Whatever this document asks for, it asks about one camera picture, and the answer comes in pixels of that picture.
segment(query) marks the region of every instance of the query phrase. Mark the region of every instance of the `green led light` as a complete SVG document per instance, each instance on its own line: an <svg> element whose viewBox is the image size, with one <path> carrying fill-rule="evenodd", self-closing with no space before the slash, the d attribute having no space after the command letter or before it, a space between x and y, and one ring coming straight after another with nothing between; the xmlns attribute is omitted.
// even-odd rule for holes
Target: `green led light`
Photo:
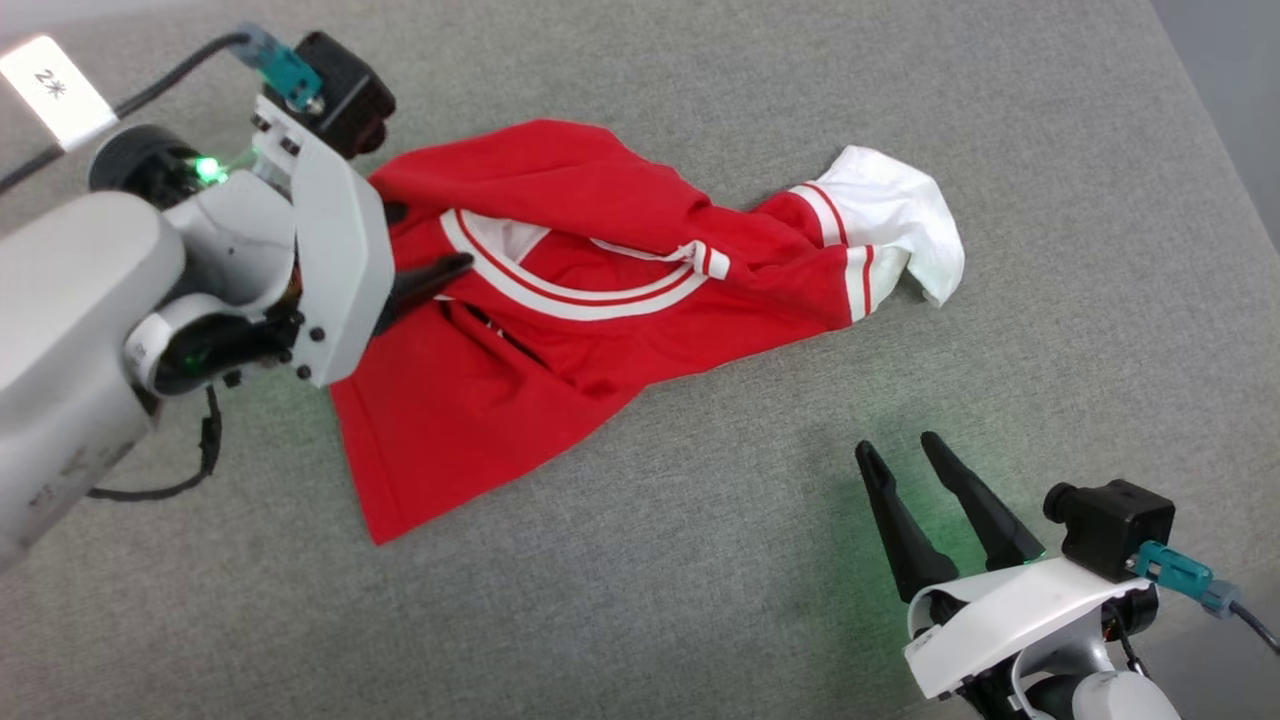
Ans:
<svg viewBox="0 0 1280 720"><path fill-rule="evenodd" d="M227 173L223 172L223 167L218 163L216 158L196 158L195 168L200 182L212 183L227 179Z"/></svg>

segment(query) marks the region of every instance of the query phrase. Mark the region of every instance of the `white label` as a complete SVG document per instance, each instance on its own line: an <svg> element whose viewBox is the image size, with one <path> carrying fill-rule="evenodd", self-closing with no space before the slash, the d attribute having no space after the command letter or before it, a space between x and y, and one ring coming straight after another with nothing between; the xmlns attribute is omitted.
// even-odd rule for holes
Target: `white label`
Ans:
<svg viewBox="0 0 1280 720"><path fill-rule="evenodd" d="M0 74L40 115L63 150L73 150L115 123L111 106L47 35L0 58Z"/></svg>

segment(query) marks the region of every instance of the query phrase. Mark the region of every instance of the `white stripe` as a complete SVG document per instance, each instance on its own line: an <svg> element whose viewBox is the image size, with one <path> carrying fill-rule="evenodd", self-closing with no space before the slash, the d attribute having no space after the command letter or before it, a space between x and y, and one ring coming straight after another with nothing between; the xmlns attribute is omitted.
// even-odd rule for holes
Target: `white stripe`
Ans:
<svg viewBox="0 0 1280 720"><path fill-rule="evenodd" d="M822 246L831 247L832 245L840 245L840 223L836 222L836 214L831 211L831 205L827 205L822 195L817 190L803 184L797 184L787 192L803 197L813 208L813 213L818 215L818 227L822 228Z"/></svg>
<svg viewBox="0 0 1280 720"><path fill-rule="evenodd" d="M867 316L867 296L863 290L863 268L867 265L867 246L850 247L846 251L847 263L845 265L845 293L849 296L849 316L852 322ZM872 259L872 311L879 307L881 301L897 286L902 277L902 269L911 254L901 247L888 245L876 246L876 258Z"/></svg>
<svg viewBox="0 0 1280 720"><path fill-rule="evenodd" d="M635 258L636 260L653 260L654 263L685 263L689 260L689 254L691 252L690 249L692 247L692 243L681 245L671 255L654 255L653 252L632 250L630 247L613 245L612 242L604 242L603 240L596 240L594 237L591 238L591 242L600 250L608 250L609 252L617 252L618 255L626 255L627 258Z"/></svg>
<svg viewBox="0 0 1280 720"><path fill-rule="evenodd" d="M867 316L867 297L863 291L863 266L867 265L867 247L850 247L845 252L845 295L849 296L849 316L852 322Z"/></svg>
<svg viewBox="0 0 1280 720"><path fill-rule="evenodd" d="M497 251L497 249L493 246L492 242L488 242L489 238L476 232L476 225L472 224L472 218L484 218L484 215L476 215L475 213L471 213L468 210L462 211L462 222L466 223L467 229L471 231L471 236L475 237L477 242L483 242L485 250L488 250L489 254L493 255L498 260L498 263L502 264L503 268L506 268L511 274L516 275L517 278L536 287L538 290L541 290L548 295L558 296L562 300L567 301L586 300L595 302L627 300L628 297L639 297L641 295L648 295L663 286L671 284L676 281L676 278L685 274L686 265L680 265L675 270L668 273L667 277L652 282L646 286L635 287L631 290L588 291L588 290L576 290L572 287L558 286L544 281L543 278L530 273L529 270L521 268L520 265L516 265L515 263L508 261L506 256L503 256L500 252ZM445 210L444 214L442 215L442 222L444 222L445 233L449 232L451 223L453 225L458 224L457 218L453 214L453 210ZM458 236L462 238L462 242L466 242L468 247L471 246L470 238L467 238L467 234L462 232L461 227L458 227ZM477 261L483 259L479 255L479 252L474 252L474 255L476 255Z"/></svg>
<svg viewBox="0 0 1280 720"><path fill-rule="evenodd" d="M724 279L728 275L728 255L712 249L712 265L708 274L718 281Z"/></svg>
<svg viewBox="0 0 1280 720"><path fill-rule="evenodd" d="M454 250L460 252L470 252L475 258L475 264L471 266L472 272L479 274L498 292L524 305L525 307L530 307L532 310L544 313L553 318L562 318L564 320L591 322L591 320L611 320L614 318L630 318L634 315L648 315L650 313L657 313L659 310L671 307L676 302L680 302L685 297L689 297L691 292L698 290L698 287L707 281L705 275L698 273L689 273L689 277L672 286L672 288L668 292L663 292L662 295L657 295L646 300L625 302L620 305L579 305L576 302L572 302L572 300L612 301L612 300L625 300L627 297L637 297L641 295L646 295L666 284L669 284L680 275L687 273L689 266L681 265L675 273L667 275L666 278L655 283L650 283L644 287L618 291L618 292L588 292L548 283L547 281L529 273L527 270L520 266L513 266L506 263L503 264L502 268L494 265L475 247L475 245L472 245L471 240L467 238L467 234L466 232L463 232L462 225L458 223L458 218L453 213L453 210L445 210L440 215L440 227L444 229L444 236L448 238L449 243L453 245ZM502 256L495 256L495 258L498 259L499 263L503 261ZM517 275L529 284L532 284L540 290L554 292L563 300L540 295L525 287L524 284L516 282L511 275Z"/></svg>

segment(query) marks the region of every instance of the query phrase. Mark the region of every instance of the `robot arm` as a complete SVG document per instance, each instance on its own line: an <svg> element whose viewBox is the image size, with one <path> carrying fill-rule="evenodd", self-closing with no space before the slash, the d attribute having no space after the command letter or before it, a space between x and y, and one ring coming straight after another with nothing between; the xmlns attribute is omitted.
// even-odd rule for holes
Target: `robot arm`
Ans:
<svg viewBox="0 0 1280 720"><path fill-rule="evenodd" d="M1129 635L1147 629L1157 587L1211 615L1240 615L1277 653L1239 589L1165 546L1174 503L1125 480L1053 487L1044 515L1065 524L1062 557L1044 547L934 433L920 438L943 487L960 501L987 552L987 571L961 578L897 497L897 480L869 442L858 446L876 525L899 597L909 603L902 653L928 698L963 697L991 720L1176 720ZM1111 664L1120 641L1129 670ZM1050 676L1038 682L1041 673Z"/></svg>
<svg viewBox="0 0 1280 720"><path fill-rule="evenodd" d="M251 169L129 128L95 158L97 192L0 240L0 571L150 432L164 400L280 365L338 382L406 299L468 266L396 275L383 202L348 164L394 111L376 74L324 33L294 53L242 32L237 55L268 78Z"/></svg>

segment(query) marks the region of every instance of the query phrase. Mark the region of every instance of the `clothing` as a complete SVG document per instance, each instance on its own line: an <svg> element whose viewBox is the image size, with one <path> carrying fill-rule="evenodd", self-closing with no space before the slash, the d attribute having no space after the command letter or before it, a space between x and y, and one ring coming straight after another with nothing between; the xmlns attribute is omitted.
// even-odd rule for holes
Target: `clothing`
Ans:
<svg viewBox="0 0 1280 720"><path fill-rule="evenodd" d="M556 120L410 152L371 182L408 206L398 268L475 256L333 387L378 543L538 468L650 383L849 327L904 269L941 305L964 269L933 179L864 147L750 213Z"/></svg>

